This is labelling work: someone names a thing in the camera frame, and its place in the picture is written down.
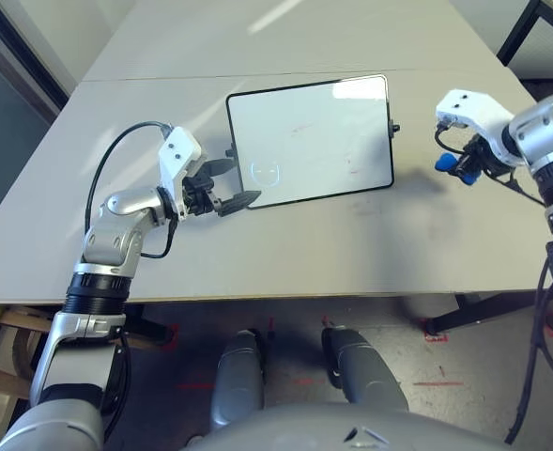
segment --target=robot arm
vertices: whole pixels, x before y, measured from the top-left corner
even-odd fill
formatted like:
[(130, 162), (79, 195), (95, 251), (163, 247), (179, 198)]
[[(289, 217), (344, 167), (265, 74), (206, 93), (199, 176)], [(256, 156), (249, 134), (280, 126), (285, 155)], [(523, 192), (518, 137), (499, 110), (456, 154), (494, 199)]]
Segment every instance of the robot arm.
[(101, 415), (114, 411), (124, 392), (128, 356), (115, 340), (123, 333), (123, 305), (146, 233), (169, 222), (171, 237), (190, 214), (224, 216), (260, 195), (244, 192), (222, 201), (212, 192), (212, 177), (235, 163), (206, 159), (188, 131), (174, 128), (159, 150), (160, 186), (112, 194), (101, 205), (40, 357), (30, 389), (32, 409), (8, 431), (0, 451), (102, 449)]
[[(437, 106), (437, 118), (438, 132), (470, 126), (478, 133), (457, 161), (444, 155), (438, 170), (471, 184), (480, 171), (496, 178), (525, 165), (537, 182), (553, 234), (553, 96), (514, 117), (486, 94), (455, 89)], [(546, 250), (553, 276), (553, 241)]]

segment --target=concrete floor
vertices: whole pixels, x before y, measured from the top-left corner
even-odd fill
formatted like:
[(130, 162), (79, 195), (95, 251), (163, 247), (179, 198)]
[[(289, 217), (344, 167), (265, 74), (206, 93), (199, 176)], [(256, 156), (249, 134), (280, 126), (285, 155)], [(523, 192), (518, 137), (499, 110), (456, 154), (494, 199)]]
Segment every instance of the concrete floor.
[[(166, 351), (133, 351), (130, 398), (106, 449), (176, 450), (192, 435), (206, 434), (211, 386), (226, 341), (244, 328), (264, 334), (270, 318), (274, 339), (267, 407), (345, 402), (324, 370), (324, 316), (355, 328), (376, 347), (400, 381), (411, 411), (502, 440), (514, 421), (522, 387), (532, 311), (454, 330), (444, 341), (425, 337), (413, 321), (455, 308), (449, 295), (149, 305), (148, 319), (177, 324), (177, 345)], [(548, 345), (553, 353), (553, 337)], [(543, 359), (515, 449), (553, 449), (553, 374)]]

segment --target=black frame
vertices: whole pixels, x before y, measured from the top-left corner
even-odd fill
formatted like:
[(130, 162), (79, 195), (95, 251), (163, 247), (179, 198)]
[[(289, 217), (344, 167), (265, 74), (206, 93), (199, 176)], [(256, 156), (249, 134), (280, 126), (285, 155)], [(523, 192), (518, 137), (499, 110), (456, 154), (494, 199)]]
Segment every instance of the black frame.
[(329, 197), (336, 197), (338, 195), (346, 195), (346, 194), (355, 194), (355, 193), (365, 193), (367, 191), (374, 191), (374, 190), (382, 190), (385, 188), (390, 188), (394, 182), (395, 182), (395, 172), (394, 172), (394, 164), (393, 164), (393, 157), (392, 157), (392, 120), (391, 120), (391, 109), (389, 106), (389, 83), (387, 80), (387, 77), (385, 77), (383, 74), (375, 74), (375, 75), (365, 75), (362, 77), (351, 77), (351, 78), (342, 78), (342, 79), (336, 79), (336, 80), (328, 80), (325, 82), (314, 82), (314, 83), (305, 83), (302, 85), (291, 85), (291, 86), (278, 86), (278, 87), (272, 87), (269, 89), (257, 89), (255, 91), (246, 91), (246, 92), (237, 92), (234, 94), (230, 94), (228, 97), (226, 97), (226, 113), (228, 114), (228, 126), (230, 127), (230, 136), (232, 137), (232, 152), (233, 156), (235, 158), (235, 161), (237, 162), (237, 171), (238, 171), (238, 182), (240, 183), (240, 188), (244, 191), (244, 186), (242, 183), (242, 174), (240, 172), (240, 164), (238, 163), (238, 149), (237, 149), (237, 141), (235, 140), (235, 131), (232, 126), (232, 118), (230, 116), (230, 106), (229, 102), (230, 99), (233, 97), (240, 97), (240, 96), (247, 96), (247, 95), (253, 95), (253, 94), (261, 94), (264, 92), (273, 92), (273, 91), (284, 91), (287, 89), (294, 89), (298, 87), (309, 87), (309, 86), (320, 86), (320, 85), (330, 85), (333, 83), (339, 83), (343, 81), (348, 80), (356, 80), (361, 78), (372, 78), (372, 77), (381, 77), (385, 81), (385, 93), (387, 96), (386, 104), (387, 104), (387, 127), (389, 129), (389, 155), (391, 158), (391, 183), (388, 185), (383, 186), (376, 186), (375, 188), (365, 188), (363, 190), (356, 190), (356, 191), (346, 191), (343, 193), (336, 193), (336, 194), (325, 194), (325, 195), (318, 195), (315, 197), (307, 197), (305, 199), (299, 199), (299, 200), (289, 200), (286, 202), (279, 202), (277, 204), (269, 204), (269, 205), (262, 205), (261, 207), (247, 207), (248, 210), (260, 210), (260, 209), (266, 209), (269, 207), (276, 207), (278, 205), (288, 205), (288, 204), (297, 204), (299, 202), (306, 202), (308, 200), (317, 200), (317, 199), (326, 199)]
[(23, 65), (27, 72), (60, 110), (68, 103), (69, 96), (42, 65), (20, 33), (0, 8), (0, 39)]
[(429, 318), (424, 322), (424, 331), (437, 335), (457, 327), (478, 324), (480, 321), (492, 319), (516, 310), (531, 307), (535, 303), (535, 290), (510, 291), (492, 296), (483, 301), (478, 296), (470, 299), (470, 295), (456, 294), (458, 309), (439, 317)]
[(529, 32), (534, 27), (537, 19), (544, 19), (547, 23), (553, 26), (553, 1), (549, 0), (530, 0), (524, 11), (520, 15), (518, 22), (512, 28), (510, 35), (505, 40), (501, 49), (498, 52), (498, 59), (501, 64), (507, 66), (524, 39), (529, 35)]

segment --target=white table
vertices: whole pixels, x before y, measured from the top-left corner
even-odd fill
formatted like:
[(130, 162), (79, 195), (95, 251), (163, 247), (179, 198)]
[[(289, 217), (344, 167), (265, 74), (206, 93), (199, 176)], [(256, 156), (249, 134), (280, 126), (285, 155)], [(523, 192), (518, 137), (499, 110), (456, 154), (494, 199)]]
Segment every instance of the white table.
[[(294, 17), (294, 10), (285, 17)], [(129, 16), (125, 25), (132, 21)], [(494, 58), (489, 54), (456, 70), (380, 70), (389, 79), (392, 116), (402, 126), (393, 140), (395, 183), (390, 189), (247, 210), (226, 218), (191, 218), (178, 228), (167, 258), (141, 260), (131, 299), (532, 288), (549, 238), (543, 210), (490, 180), (469, 188), (433, 169), (440, 153), (432, 137), (434, 108), (448, 90), (486, 91), (514, 112), (532, 104)], [(491, 69), (484, 76), (486, 65)], [(224, 106), (228, 94), (366, 73), (81, 83), (0, 207), (0, 303), (63, 300), (80, 255), (92, 174), (107, 145), (130, 124), (157, 119), (183, 125), (210, 158), (219, 158), (231, 141)], [(469, 134), (445, 138), (460, 147)], [(157, 184), (160, 143), (152, 131), (128, 138), (106, 166), (96, 204), (117, 190)], [(535, 192), (528, 175), (519, 178)], [(233, 173), (219, 180), (216, 192), (228, 197), (238, 189)], [(152, 232), (146, 249), (160, 250), (164, 239), (165, 229)]]
[(153, 0), (84, 80), (498, 66), (446, 0)]

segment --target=whiteboard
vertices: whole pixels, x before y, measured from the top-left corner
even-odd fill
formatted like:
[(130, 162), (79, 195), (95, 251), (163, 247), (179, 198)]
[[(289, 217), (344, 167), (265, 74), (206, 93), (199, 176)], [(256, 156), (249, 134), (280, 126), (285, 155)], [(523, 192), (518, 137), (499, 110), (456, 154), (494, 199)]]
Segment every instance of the whiteboard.
[(383, 75), (233, 94), (226, 100), (250, 208), (392, 185)]

